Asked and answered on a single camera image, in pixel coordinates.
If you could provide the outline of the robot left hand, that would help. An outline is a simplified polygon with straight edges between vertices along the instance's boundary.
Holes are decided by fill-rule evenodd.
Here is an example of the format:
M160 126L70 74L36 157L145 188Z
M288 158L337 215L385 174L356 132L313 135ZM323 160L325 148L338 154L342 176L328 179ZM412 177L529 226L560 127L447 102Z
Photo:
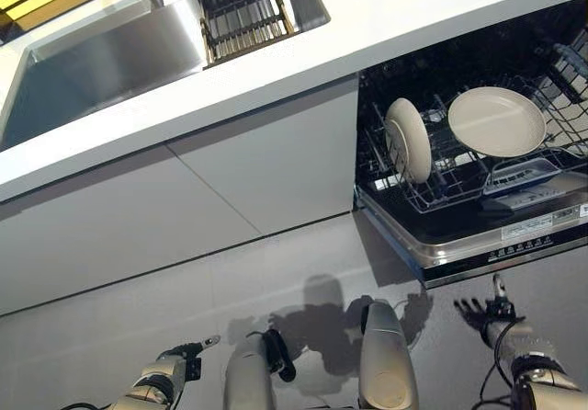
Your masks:
M220 341L220 335L208 336L198 342L185 343L169 348L162 352L157 357L157 360L178 356L187 362L187 370L197 370L198 365L201 363L199 360L199 354L204 350L217 345Z

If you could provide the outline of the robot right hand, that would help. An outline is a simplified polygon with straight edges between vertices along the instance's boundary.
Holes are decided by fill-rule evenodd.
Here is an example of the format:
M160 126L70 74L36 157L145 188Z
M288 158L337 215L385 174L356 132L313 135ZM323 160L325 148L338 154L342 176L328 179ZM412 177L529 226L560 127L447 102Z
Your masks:
M512 322L516 318L515 306L508 299L502 277L492 276L494 297L482 305L477 298L462 299L453 302L458 314L467 325L487 336L487 328L495 322Z

